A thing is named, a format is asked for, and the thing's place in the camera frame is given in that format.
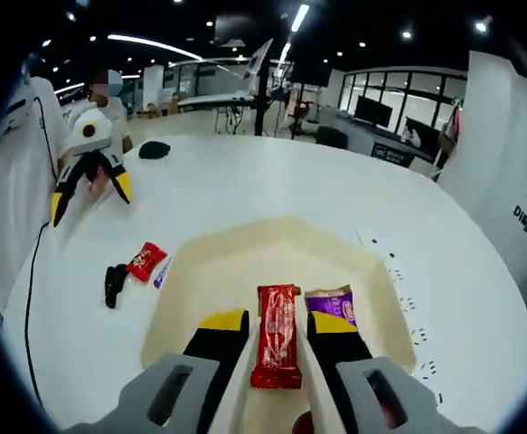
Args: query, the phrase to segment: candy wrapper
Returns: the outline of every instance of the candy wrapper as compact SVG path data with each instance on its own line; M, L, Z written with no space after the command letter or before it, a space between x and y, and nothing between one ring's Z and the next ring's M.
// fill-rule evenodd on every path
M258 287L261 325L258 363L251 385L260 389L301 389L297 367L296 304L294 285Z
M307 312L323 312L345 318L355 328L355 315L353 314L353 294L349 285L337 289L318 289L306 292Z
M156 264L166 258L160 248L152 242L146 242L141 251L127 265L127 270L141 282L148 282Z

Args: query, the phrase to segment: white table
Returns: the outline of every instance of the white table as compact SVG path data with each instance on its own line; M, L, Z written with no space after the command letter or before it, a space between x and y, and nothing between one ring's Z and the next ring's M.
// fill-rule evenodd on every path
M62 428L101 418L142 369L158 292L152 285L130 289L120 309L104 307L108 266L130 260L144 241L176 255L197 234L286 214L376 249L393 270L413 332L414 376L436 393L438 410L483 429L502 421L527 386L526 309L494 247L437 185L367 156L301 142L165 142L173 148L164 160L127 155L136 197L130 206L111 193L66 243L60 226L44 234L30 345L42 400ZM4 321L24 379L29 268L27 260Z

